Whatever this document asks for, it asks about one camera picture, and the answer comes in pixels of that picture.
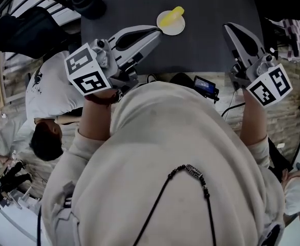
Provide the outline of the person's light sweatshirt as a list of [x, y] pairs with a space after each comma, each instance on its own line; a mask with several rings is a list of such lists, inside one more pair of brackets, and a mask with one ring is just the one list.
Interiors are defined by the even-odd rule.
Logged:
[[42, 198], [52, 246], [278, 246], [268, 136], [246, 146], [195, 90], [149, 83], [111, 109], [107, 140], [78, 129]]

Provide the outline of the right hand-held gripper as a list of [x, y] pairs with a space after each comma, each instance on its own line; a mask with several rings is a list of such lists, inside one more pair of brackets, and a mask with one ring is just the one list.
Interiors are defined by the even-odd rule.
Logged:
[[258, 37], [243, 26], [227, 22], [223, 35], [234, 60], [229, 73], [234, 89], [245, 89], [267, 108], [280, 102], [292, 90], [290, 79], [282, 64], [265, 49]]

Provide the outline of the dark wrist band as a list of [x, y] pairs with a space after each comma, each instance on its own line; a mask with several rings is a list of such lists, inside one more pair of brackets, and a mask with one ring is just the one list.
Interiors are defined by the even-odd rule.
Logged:
[[117, 89], [106, 89], [100, 92], [86, 95], [84, 98], [87, 101], [93, 102], [97, 105], [111, 106], [117, 103], [122, 97], [122, 93]]

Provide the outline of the person's left forearm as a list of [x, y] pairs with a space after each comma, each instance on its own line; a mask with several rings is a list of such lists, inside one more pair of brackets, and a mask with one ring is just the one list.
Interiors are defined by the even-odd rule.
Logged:
[[105, 141], [110, 137], [111, 106], [85, 100], [78, 132], [83, 137]]

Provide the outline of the yellow banana-like food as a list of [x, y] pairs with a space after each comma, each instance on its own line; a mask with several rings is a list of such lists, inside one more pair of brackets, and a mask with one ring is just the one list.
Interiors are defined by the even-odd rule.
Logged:
[[158, 27], [164, 28], [174, 24], [178, 19], [184, 14], [184, 8], [177, 6], [170, 11], [162, 12], [158, 17], [159, 21], [157, 23]]

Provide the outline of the white round plate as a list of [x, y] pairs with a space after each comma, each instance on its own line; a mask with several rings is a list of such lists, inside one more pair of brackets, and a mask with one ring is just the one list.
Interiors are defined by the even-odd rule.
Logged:
[[164, 19], [164, 17], [170, 13], [170, 10], [166, 10], [161, 12], [156, 20], [157, 27], [165, 34], [169, 36], [175, 36], [180, 34], [185, 28], [185, 20], [183, 16], [179, 17], [176, 21], [174, 21], [171, 25], [166, 27], [160, 27], [160, 22]]

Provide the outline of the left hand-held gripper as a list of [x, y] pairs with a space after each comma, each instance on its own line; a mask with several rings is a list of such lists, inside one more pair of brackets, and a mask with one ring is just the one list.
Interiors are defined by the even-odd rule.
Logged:
[[83, 96], [106, 89], [126, 94], [138, 84], [134, 66], [157, 47], [161, 36], [158, 27], [138, 25], [109, 40], [86, 43], [65, 59], [68, 80]]

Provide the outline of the small chest-mounted monitor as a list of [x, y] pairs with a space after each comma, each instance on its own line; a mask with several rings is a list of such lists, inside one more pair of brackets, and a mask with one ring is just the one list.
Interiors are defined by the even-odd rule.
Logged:
[[210, 98], [214, 103], [218, 102], [219, 89], [216, 88], [216, 84], [212, 83], [199, 76], [194, 77], [194, 89], [204, 96], [205, 98]]

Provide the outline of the black equipment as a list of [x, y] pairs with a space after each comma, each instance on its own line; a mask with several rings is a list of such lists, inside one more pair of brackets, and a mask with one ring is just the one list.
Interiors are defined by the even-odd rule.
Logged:
[[20, 160], [0, 177], [0, 202], [4, 199], [10, 200], [8, 193], [15, 190], [25, 181], [29, 181], [30, 183], [33, 182], [32, 175], [30, 173], [16, 176], [18, 172], [25, 169], [25, 165], [26, 164]]

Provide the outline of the person's right forearm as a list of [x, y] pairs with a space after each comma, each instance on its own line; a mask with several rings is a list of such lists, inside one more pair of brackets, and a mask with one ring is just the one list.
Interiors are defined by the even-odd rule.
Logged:
[[265, 109], [247, 90], [243, 90], [243, 97], [245, 108], [240, 139], [246, 146], [251, 146], [266, 138], [267, 117]]

